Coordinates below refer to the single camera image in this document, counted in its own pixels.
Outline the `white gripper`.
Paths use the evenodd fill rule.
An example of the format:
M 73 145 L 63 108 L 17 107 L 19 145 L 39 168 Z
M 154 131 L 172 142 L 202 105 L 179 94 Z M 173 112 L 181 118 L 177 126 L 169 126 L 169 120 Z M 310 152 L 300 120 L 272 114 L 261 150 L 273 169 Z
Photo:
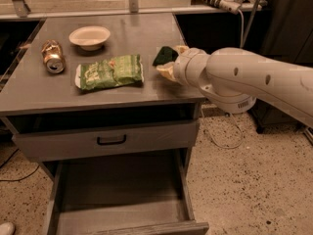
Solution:
M 176 61 L 158 65 L 156 70 L 170 81 L 197 87 L 210 55 L 198 48 L 189 49 L 186 45 L 176 45 L 174 50 L 180 54 Z

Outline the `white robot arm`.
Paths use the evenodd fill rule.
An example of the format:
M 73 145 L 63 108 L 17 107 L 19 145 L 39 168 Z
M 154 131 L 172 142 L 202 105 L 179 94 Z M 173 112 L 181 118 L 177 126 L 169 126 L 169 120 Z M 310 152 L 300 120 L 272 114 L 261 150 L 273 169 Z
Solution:
M 241 48 L 222 48 L 208 54 L 187 46 L 162 47 L 153 65 L 163 77 L 198 89 L 226 113 L 246 112 L 260 99 L 313 127 L 312 68 Z

